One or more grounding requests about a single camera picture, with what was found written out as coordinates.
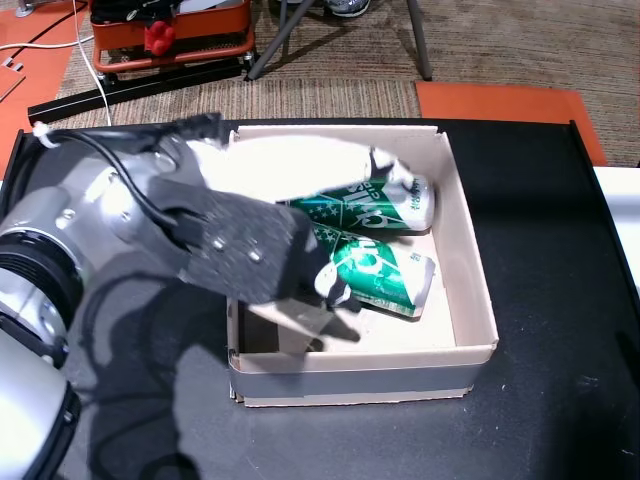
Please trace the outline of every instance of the red object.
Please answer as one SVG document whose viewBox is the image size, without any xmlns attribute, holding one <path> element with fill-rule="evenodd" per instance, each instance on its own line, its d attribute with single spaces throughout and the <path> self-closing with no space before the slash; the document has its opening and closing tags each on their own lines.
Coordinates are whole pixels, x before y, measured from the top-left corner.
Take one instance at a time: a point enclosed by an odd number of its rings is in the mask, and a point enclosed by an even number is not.
<svg viewBox="0 0 640 480">
<path fill-rule="evenodd" d="M 176 31 L 163 20 L 153 22 L 144 31 L 144 49 L 156 57 L 164 55 L 176 39 Z"/>
</svg>

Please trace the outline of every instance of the screw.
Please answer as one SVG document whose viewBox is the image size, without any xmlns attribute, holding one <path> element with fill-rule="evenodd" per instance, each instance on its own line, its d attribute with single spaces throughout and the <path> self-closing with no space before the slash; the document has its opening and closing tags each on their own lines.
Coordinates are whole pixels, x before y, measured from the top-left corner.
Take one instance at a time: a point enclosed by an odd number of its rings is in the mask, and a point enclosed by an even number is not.
<svg viewBox="0 0 640 480">
<path fill-rule="evenodd" d="M 225 244 L 225 241 L 220 237 L 217 237 L 213 241 L 213 248 L 216 249 L 218 252 L 221 252 L 222 250 L 224 250 L 224 244 Z"/>
<path fill-rule="evenodd" d="M 260 255 L 260 252 L 258 252 L 257 250 L 251 250 L 249 252 L 249 258 L 253 260 L 254 263 L 260 263 L 260 261 L 262 260 L 262 255 Z"/>
</svg>

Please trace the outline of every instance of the green can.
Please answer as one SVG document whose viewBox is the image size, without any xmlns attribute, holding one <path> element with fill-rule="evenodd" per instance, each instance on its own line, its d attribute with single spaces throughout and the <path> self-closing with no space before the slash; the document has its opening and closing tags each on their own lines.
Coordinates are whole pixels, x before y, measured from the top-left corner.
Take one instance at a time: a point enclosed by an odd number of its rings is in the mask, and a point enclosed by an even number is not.
<svg viewBox="0 0 640 480">
<path fill-rule="evenodd" d="M 422 314 L 435 271 L 433 260 L 326 225 L 316 223 L 313 228 L 358 300 L 408 317 Z"/>
<path fill-rule="evenodd" d="M 424 177 L 415 177 L 409 191 L 383 179 L 370 180 L 289 205 L 314 222 L 338 228 L 423 231 L 433 222 L 434 201 L 433 187 Z"/>
</svg>

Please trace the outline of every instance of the orange equipment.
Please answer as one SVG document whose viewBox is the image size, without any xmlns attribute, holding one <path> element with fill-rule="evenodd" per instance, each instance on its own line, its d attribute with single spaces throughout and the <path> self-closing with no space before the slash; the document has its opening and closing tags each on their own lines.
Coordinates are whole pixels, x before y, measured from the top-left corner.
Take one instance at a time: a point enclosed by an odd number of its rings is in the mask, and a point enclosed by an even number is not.
<svg viewBox="0 0 640 480">
<path fill-rule="evenodd" d="M 143 47 L 145 43 L 144 22 L 92 23 L 94 34 L 93 64 L 102 73 L 114 74 L 128 70 L 153 68 L 162 65 L 204 62 L 229 57 L 243 57 L 247 67 L 253 65 L 255 56 L 255 35 L 251 24 L 250 0 L 242 0 L 239 5 L 213 8 L 198 12 L 179 13 L 171 26 L 175 30 L 176 44 L 182 40 L 211 37 L 216 35 L 234 35 L 240 41 L 231 45 L 204 49 L 194 42 L 190 50 L 174 48 L 162 56 L 147 56 L 137 59 L 123 59 L 115 63 L 103 63 L 102 53 L 108 50 Z"/>
</svg>

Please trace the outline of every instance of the metal stand leg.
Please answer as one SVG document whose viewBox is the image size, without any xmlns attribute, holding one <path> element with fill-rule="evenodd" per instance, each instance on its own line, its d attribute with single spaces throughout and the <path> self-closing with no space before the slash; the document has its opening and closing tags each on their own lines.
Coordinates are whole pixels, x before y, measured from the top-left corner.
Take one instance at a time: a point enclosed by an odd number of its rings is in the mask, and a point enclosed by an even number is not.
<svg viewBox="0 0 640 480">
<path fill-rule="evenodd" d="M 287 0 L 280 1 L 280 30 L 287 23 Z"/>
<path fill-rule="evenodd" d="M 289 19 L 289 21 L 285 23 L 284 26 L 281 26 L 280 31 L 278 32 L 278 35 L 276 35 L 275 38 L 271 40 L 271 43 L 269 44 L 269 46 L 266 48 L 264 53 L 260 56 L 256 64 L 253 66 L 253 68 L 249 71 L 249 73 L 247 74 L 246 80 L 255 80 L 260 76 L 260 74 L 262 73 L 262 70 L 264 69 L 264 66 L 267 64 L 269 60 L 271 60 L 271 57 L 273 57 L 276 51 L 286 41 L 287 37 L 291 35 L 291 32 L 293 31 L 293 29 L 298 25 L 298 23 L 300 23 L 300 20 L 302 20 L 302 17 L 304 17 L 304 14 L 307 13 L 307 10 L 311 8 L 314 2 L 315 0 L 304 0 L 300 4 L 300 6 L 296 8 L 296 11 L 293 12 L 293 15 L 291 15 L 291 18 Z"/>
<path fill-rule="evenodd" d="M 16 17 L 22 18 L 33 12 L 33 5 L 27 4 L 27 0 L 18 0 L 18 8 L 16 9 Z"/>
<path fill-rule="evenodd" d="M 417 0 L 407 0 L 407 6 L 409 7 L 413 36 L 416 40 L 416 50 L 418 51 L 418 70 L 424 80 L 431 81 L 433 72 L 431 71 L 429 55 L 427 54 L 427 42 L 424 39 L 424 31 L 422 30 L 420 7 L 418 7 Z"/>
</svg>

